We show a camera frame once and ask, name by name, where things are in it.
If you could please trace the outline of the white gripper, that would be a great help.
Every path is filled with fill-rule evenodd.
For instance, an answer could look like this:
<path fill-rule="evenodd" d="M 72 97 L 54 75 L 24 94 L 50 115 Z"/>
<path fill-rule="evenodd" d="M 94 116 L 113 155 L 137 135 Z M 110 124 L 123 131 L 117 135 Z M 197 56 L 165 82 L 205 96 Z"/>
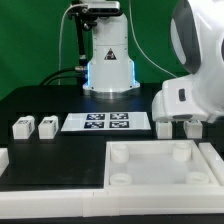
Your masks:
<path fill-rule="evenodd" d="M 152 102 L 155 122 L 205 121 L 224 117 L 224 87 L 188 75 L 167 80 Z"/>

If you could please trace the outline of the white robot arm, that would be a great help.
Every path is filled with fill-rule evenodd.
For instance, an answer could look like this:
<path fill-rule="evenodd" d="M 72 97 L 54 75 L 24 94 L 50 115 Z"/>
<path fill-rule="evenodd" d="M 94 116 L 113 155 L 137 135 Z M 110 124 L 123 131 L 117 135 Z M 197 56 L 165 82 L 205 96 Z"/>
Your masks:
<path fill-rule="evenodd" d="M 87 12 L 99 18 L 93 28 L 93 57 L 83 89 L 98 97 L 117 96 L 139 86 L 128 57 L 127 19 L 112 15 L 119 8 L 115 1 L 87 6 Z M 152 119 L 214 122 L 224 116 L 224 0 L 179 0 L 171 17 L 170 36 L 189 74 L 162 84 L 152 102 Z"/>

